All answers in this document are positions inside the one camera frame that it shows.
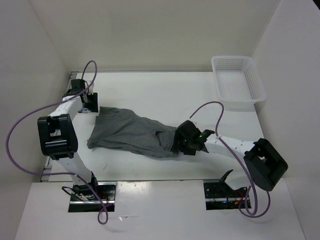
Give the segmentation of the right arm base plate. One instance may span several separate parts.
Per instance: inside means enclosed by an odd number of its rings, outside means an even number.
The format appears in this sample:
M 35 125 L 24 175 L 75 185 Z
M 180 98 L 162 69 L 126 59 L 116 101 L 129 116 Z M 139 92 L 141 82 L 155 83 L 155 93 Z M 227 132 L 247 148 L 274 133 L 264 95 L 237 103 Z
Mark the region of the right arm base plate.
M 214 179 L 204 181 L 203 189 L 207 211 L 245 208 L 243 202 L 248 192 L 247 187 L 233 190 L 221 180 Z

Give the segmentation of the grey shorts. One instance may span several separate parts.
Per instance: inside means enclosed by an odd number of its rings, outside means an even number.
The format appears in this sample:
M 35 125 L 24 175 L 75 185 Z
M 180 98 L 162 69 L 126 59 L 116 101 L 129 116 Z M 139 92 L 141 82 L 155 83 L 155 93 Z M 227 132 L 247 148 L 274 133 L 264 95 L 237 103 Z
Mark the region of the grey shorts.
M 130 109 L 100 107 L 87 147 L 122 150 L 151 158 L 176 158 L 176 127 L 138 116 Z

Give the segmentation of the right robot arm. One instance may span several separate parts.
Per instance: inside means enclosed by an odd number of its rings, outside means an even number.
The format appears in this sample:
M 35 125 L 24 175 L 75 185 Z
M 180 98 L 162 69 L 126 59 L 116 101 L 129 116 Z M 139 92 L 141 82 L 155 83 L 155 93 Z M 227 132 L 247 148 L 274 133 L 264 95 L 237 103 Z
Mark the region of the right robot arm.
M 232 196 L 240 188 L 249 187 L 251 182 L 270 192 L 289 168 L 267 139 L 245 141 L 220 136 L 209 129 L 201 132 L 190 120 L 183 122 L 175 131 L 171 151 L 189 156 L 205 152 L 239 159 L 245 168 L 228 170 L 219 184 L 219 191 L 225 197 Z

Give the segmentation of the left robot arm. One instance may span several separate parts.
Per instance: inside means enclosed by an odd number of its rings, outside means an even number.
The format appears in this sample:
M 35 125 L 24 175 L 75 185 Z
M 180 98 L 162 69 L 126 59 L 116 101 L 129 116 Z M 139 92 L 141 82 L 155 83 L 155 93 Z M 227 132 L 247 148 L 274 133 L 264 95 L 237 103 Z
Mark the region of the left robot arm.
M 78 154 L 78 138 L 73 126 L 77 113 L 99 111 L 98 94 L 92 87 L 87 89 L 88 86 L 84 79 L 73 79 L 71 88 L 62 97 L 63 103 L 50 115 L 38 118 L 37 128 L 42 153 L 72 173 L 72 191 L 94 200 L 100 194 L 100 187 L 94 173 Z

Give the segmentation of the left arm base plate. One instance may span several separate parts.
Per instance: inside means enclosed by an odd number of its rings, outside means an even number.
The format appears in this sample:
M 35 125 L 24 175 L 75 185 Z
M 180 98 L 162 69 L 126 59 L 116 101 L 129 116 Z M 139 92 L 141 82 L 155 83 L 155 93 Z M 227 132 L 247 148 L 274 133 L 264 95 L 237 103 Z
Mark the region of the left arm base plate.
M 90 190 L 88 193 L 83 194 L 79 191 L 76 192 L 75 186 L 63 186 L 61 189 L 70 196 L 69 213 L 98 213 L 102 209 L 100 201 Z M 115 211 L 116 190 L 116 182 L 98 182 L 96 193 L 106 206 L 108 212 Z

